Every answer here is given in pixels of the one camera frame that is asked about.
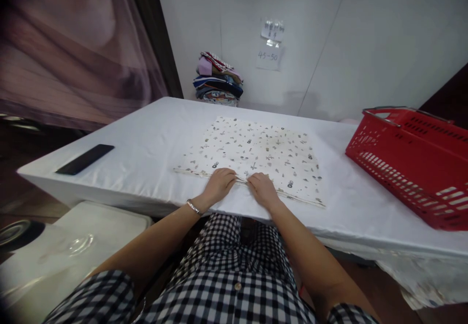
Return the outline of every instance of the pink curtain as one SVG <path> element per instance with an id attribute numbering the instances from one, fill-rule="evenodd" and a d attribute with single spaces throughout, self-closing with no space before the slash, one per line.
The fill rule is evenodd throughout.
<path id="1" fill-rule="evenodd" d="M 167 96 L 133 0 L 11 0 L 0 112 L 96 130 Z"/>

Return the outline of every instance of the wrist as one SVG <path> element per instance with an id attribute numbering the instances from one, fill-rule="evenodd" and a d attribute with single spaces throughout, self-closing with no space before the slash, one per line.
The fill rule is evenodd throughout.
<path id="1" fill-rule="evenodd" d="M 270 202 L 267 206 L 267 211 L 273 215 L 278 211 L 282 211 L 283 209 L 287 208 L 286 205 L 280 199 L 274 200 Z"/>
<path id="2" fill-rule="evenodd" d="M 210 199 L 203 194 L 194 197 L 192 199 L 192 203 L 202 213 L 205 213 L 212 205 L 214 205 L 214 203 L 212 203 Z"/>

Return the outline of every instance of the paper sign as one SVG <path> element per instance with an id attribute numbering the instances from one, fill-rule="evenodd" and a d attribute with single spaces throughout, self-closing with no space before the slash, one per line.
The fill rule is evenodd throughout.
<path id="1" fill-rule="evenodd" d="M 263 43 L 260 47 L 260 50 L 258 51 L 256 67 L 271 71 L 278 71 L 282 52 L 283 47 L 281 44 Z"/>
<path id="2" fill-rule="evenodd" d="M 275 41 L 282 41 L 283 34 L 283 21 L 277 19 L 268 19 L 262 23 L 262 37 Z"/>

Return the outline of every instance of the white tablecloth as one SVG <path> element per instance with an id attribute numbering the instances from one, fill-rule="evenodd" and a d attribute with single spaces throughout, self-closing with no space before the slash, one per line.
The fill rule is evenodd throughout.
<path id="1" fill-rule="evenodd" d="M 315 235 L 381 252 L 468 262 L 468 232 L 430 228 L 345 156 L 357 126 L 283 114 L 163 98 L 19 169 L 58 200 L 74 206 L 96 201 L 164 216 L 198 195 L 206 180 L 173 171 L 217 116 L 236 117 L 307 133 L 325 183 L 325 210 L 284 199 Z M 55 173 L 97 144 L 116 148 L 75 176 Z M 249 191 L 234 186 L 214 210 L 268 220 Z"/>

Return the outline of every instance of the hand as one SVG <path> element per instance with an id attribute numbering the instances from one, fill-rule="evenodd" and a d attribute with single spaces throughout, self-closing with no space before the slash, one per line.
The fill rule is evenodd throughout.
<path id="1" fill-rule="evenodd" d="M 248 179 L 249 188 L 252 191 L 255 200 L 268 211 L 278 203 L 282 204 L 278 193 L 274 188 L 273 182 L 263 173 L 252 174 Z"/>
<path id="2" fill-rule="evenodd" d="M 200 211 L 206 212 L 212 205 L 221 201 L 229 193 L 236 179 L 237 177 L 233 170 L 218 168 L 213 172 L 210 180 L 208 180 L 203 193 L 193 199 L 193 204 Z"/>

